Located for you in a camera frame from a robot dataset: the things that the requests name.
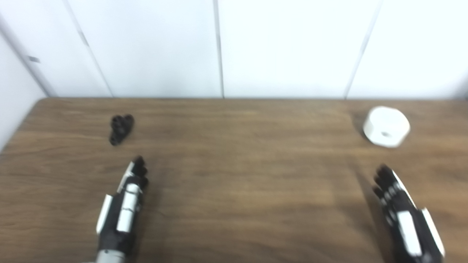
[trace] wood grain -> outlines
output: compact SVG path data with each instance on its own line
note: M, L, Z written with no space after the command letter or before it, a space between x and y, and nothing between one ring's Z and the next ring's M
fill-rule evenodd
M397 149L359 127L377 105L412 131ZM108 142L115 114L136 124ZM128 162L147 161L138 263L381 263L370 193L386 163L427 206L447 263L468 261L468 104L462 101L45 99L0 155L0 262L87 262Z

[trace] black object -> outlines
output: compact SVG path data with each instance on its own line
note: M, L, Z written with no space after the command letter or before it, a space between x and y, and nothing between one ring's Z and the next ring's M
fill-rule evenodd
M374 193L382 207L394 242L395 261L398 263L441 263L445 250L427 209L417 209L405 186L386 165L377 170ZM411 220L400 221L408 214ZM412 228L417 238L410 239L404 229Z
M132 131L134 122L133 116L130 114L124 116L115 115L112 117L112 121L110 122L110 127L112 128L112 133L109 138L110 144L113 146L121 144L125 137Z

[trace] white plastic panel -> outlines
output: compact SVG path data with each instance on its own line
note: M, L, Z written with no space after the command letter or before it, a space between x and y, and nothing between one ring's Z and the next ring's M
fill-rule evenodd
M111 96L62 0L0 0L0 16L24 55L62 97Z
M221 97L212 0L69 0L112 93Z
M349 98L450 99L468 90L468 1L384 1Z
M45 94L0 34L0 151Z
M343 98L377 0L219 0L226 97Z

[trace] white cylindrical object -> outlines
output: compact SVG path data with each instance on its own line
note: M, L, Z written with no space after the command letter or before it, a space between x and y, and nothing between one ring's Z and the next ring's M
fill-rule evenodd
M389 148L398 147L410 131L410 123L397 109L372 108L364 122L364 134L372 143Z
M122 201L122 208L118 216L117 231L130 232L139 191L140 188L134 183L128 184L125 188L124 200Z

